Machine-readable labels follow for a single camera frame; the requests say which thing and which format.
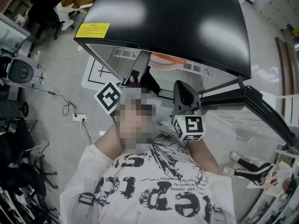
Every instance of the yellow sticker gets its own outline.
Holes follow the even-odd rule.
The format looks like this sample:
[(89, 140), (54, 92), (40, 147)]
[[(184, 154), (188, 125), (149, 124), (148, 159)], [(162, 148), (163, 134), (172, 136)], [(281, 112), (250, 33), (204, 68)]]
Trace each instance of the yellow sticker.
[(85, 23), (81, 24), (75, 37), (104, 38), (110, 23)]

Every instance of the white stripe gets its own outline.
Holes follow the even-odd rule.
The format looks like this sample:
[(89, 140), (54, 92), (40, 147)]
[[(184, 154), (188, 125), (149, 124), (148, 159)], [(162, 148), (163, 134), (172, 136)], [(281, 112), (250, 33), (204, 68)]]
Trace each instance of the white stripe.
[(257, 175), (257, 174), (260, 174), (260, 173), (266, 171), (266, 170), (269, 169), (270, 167), (271, 167), (271, 165), (266, 166), (265, 168), (263, 168), (263, 169), (261, 169), (261, 170), (259, 170), (259, 171), (257, 171), (257, 172), (251, 172), (251, 171), (247, 171), (247, 170), (243, 170), (243, 169), (236, 169), (236, 172), (238, 172), (238, 173), (245, 173), (245, 174), (254, 174), (254, 175)]

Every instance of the striped pants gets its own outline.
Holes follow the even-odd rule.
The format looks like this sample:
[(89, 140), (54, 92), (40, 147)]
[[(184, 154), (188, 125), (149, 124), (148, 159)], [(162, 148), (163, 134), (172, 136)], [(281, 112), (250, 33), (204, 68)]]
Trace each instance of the striped pants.
[(270, 169), (274, 166), (272, 163), (264, 163), (262, 166), (258, 167), (252, 163), (249, 163), (243, 159), (239, 159), (238, 163), (242, 165), (244, 169), (236, 169), (234, 175), (244, 177), (252, 181), (255, 185), (261, 186), (263, 183), (261, 179), (264, 178)]

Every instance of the floor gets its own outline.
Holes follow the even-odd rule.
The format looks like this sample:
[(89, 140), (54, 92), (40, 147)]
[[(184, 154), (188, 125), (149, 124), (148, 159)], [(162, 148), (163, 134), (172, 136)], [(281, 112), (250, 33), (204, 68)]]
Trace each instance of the floor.
[[(248, 83), (258, 90), (281, 95), (279, 57), (274, 40), (278, 34), (257, 18), (249, 4), (242, 4), (242, 9), (249, 34), (252, 60), (252, 79)], [(76, 18), (76, 27), (82, 19), (82, 14)], [(78, 45), (73, 41), (75, 32), (76, 30), (62, 32), (57, 40), (50, 38), (38, 49), (56, 57), (72, 56), (78, 53)], [(92, 142), (95, 142), (99, 138), (99, 132), (107, 130), (112, 120), (93, 98), (95, 91), (81, 86), (88, 58), (89, 55), (85, 51), (72, 58), (53, 59), (42, 54), (39, 61), (46, 73), (46, 83), (40, 88), (64, 95), (77, 106), (77, 113), (87, 114), (87, 129)], [(46, 167), (49, 171), (58, 172), (57, 176), (50, 179), (59, 189), (47, 188), (47, 201), (59, 209), (59, 195), (76, 171), (86, 140), (80, 132), (79, 122), (73, 122), (69, 115), (62, 115), (62, 106), (65, 105), (62, 97), (54, 97), (39, 90), (23, 90), (24, 98), (30, 107), (29, 116), (38, 119), (33, 132), (36, 144), (50, 142), (44, 152)], [(220, 166), (232, 165), (229, 159), (232, 149), (264, 161), (273, 161), (275, 144), (256, 139), (249, 143), (238, 141), (213, 117), (208, 117), (207, 125), (204, 140)], [(260, 191), (247, 189), (248, 183), (245, 179), (232, 178), (237, 219), (246, 213)]]

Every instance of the caster wheel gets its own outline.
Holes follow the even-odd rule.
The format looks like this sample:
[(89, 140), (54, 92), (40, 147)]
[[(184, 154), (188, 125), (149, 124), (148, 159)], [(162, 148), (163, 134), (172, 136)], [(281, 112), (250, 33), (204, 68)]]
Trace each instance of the caster wheel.
[(29, 106), (27, 102), (24, 102), (21, 108), (22, 114), (24, 117), (27, 117), (29, 114)]

